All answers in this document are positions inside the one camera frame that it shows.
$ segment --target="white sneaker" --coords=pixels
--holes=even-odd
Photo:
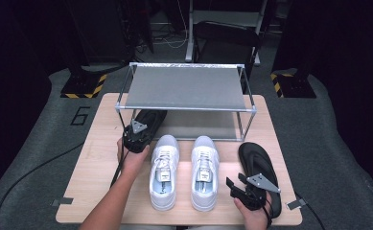
[[[219,187],[219,154],[214,142],[200,136],[192,151],[192,204],[207,212],[214,208]]]
[[[154,209],[170,210],[175,205],[179,145],[172,135],[162,136],[152,153],[150,195]]]

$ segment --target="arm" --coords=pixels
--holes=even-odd
[[[267,193],[267,200],[269,201],[269,203],[272,202],[269,193]],[[267,209],[268,213],[269,213],[269,210],[270,210],[269,203],[266,203],[266,205],[265,205],[265,208]],[[267,229],[268,219],[267,219],[267,215],[265,214],[263,209],[250,211],[237,198],[234,198],[234,204],[240,210],[240,213],[244,217],[244,226],[245,226],[246,230],[264,230],[264,229]]]
[[[121,156],[122,139],[117,142]],[[121,174],[117,181],[105,194],[99,204],[91,211],[84,220],[80,229],[119,229],[126,208],[129,191],[136,176],[142,168],[142,163],[150,151],[150,146],[146,146],[140,153],[128,152],[124,148],[124,155],[128,153]]]

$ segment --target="shoe label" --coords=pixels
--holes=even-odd
[[[162,191],[160,192],[160,194],[166,194],[166,183],[165,182],[162,182]]]
[[[210,172],[210,169],[200,168],[198,170],[198,181],[211,182],[212,181],[212,173]]]
[[[159,182],[171,181],[171,170],[169,168],[158,168],[156,170],[156,180]]]

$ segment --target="gray shelf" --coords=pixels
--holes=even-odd
[[[252,107],[245,106],[240,84],[245,76],[242,64],[132,62],[129,67],[126,83],[130,77],[132,83],[127,101],[122,103],[120,97],[115,108],[118,113],[121,109],[168,110],[157,138],[172,134],[187,140],[200,135],[214,140],[244,140],[256,108],[252,95]],[[252,114],[245,131],[240,112]]]

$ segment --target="yellow black hazard tape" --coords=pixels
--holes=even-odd
[[[293,75],[292,74],[270,74],[270,78],[272,79],[273,87],[275,88],[278,98],[283,98],[284,93],[282,92],[281,85],[278,82],[278,76],[293,77]]]
[[[96,88],[94,89],[93,93],[90,94],[60,94],[61,98],[71,98],[71,99],[77,99],[77,98],[96,98],[100,91],[102,91],[103,84],[105,83],[105,79],[107,78],[107,75],[103,75],[100,77],[99,82],[97,83]]]

